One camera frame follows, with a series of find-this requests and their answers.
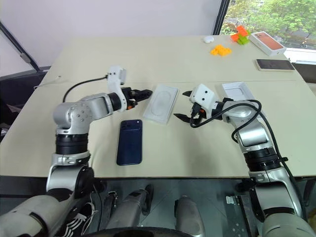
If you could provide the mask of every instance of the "smartphone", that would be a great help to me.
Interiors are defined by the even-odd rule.
[[[293,72],[294,67],[288,60],[256,59],[257,67],[260,71],[271,72]]]
[[[269,47],[272,50],[283,48],[283,46],[279,42],[277,42],[274,38],[272,38],[265,32],[257,33],[255,34],[255,37],[257,37],[262,43],[264,43],[267,47]]]
[[[118,165],[142,162],[143,123],[140,119],[124,120],[120,123],[118,138]]]

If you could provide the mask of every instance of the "phone box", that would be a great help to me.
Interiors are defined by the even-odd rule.
[[[249,40],[252,41],[258,48],[264,51],[269,56],[282,54],[286,51],[286,47],[277,42],[268,33],[264,31],[250,34]]]

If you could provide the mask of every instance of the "white box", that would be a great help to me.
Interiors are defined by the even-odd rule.
[[[233,100],[255,100],[255,97],[243,81],[222,84],[225,96]]]
[[[286,47],[277,42],[274,38],[272,38],[268,33],[264,31],[250,34],[249,40],[269,56],[282,54],[286,51]]]
[[[167,123],[173,109],[178,88],[158,85],[153,92],[143,117],[156,122]]]

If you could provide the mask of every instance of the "table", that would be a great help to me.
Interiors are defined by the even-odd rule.
[[[261,72],[254,59],[268,58],[255,45],[238,45],[228,36],[79,38],[52,65],[0,145],[0,175],[46,177],[55,150],[54,108],[66,90],[87,79],[101,77],[111,65],[127,69],[126,86],[154,90],[158,83],[179,88],[174,113],[190,114],[192,104],[181,93],[204,83],[221,96],[221,84],[245,81],[274,130],[283,156],[295,176],[315,175],[316,97],[297,72]],[[212,56],[222,44],[232,54]],[[274,59],[284,59],[278,55]],[[107,92],[106,81],[76,87],[67,101]],[[244,157],[222,121],[193,129],[171,116],[167,125],[142,118],[148,101],[133,110],[115,112],[94,121],[89,132],[90,165],[96,177],[247,177]],[[143,120],[143,161],[116,165],[119,123]]]

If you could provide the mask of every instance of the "dark phone on table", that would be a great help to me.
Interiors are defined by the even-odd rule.
[[[142,162],[143,123],[140,119],[124,120],[120,123],[118,139],[118,165]]]
[[[288,60],[276,60],[276,59],[257,59],[257,67],[260,71],[294,71],[294,67]]]

